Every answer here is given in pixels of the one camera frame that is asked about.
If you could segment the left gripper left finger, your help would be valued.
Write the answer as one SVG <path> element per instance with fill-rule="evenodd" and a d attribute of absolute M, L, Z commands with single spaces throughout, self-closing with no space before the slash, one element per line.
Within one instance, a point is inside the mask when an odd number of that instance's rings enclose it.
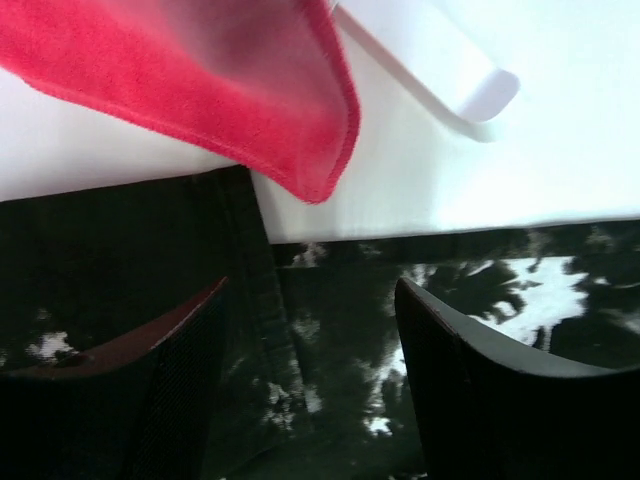
<path fill-rule="evenodd" d="M 109 342 L 1 376 L 5 479 L 196 479 L 226 345 L 226 285 Z"/>

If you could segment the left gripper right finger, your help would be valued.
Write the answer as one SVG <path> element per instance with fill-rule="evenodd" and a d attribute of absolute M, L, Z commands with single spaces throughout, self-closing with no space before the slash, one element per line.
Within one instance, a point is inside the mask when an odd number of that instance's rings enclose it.
<path fill-rule="evenodd" d="M 635 479 L 639 372 L 524 345 L 415 282 L 395 315 L 432 479 Z"/>

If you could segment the black white tie-dye trousers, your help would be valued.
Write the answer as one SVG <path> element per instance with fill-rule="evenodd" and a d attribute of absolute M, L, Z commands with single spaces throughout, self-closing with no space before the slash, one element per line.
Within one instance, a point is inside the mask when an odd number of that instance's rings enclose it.
<path fill-rule="evenodd" d="M 639 224 L 269 243 L 249 172 L 1 206 L 1 376 L 126 334 L 224 282 L 196 479 L 432 479 L 399 280 L 533 348 L 639 372 Z"/>

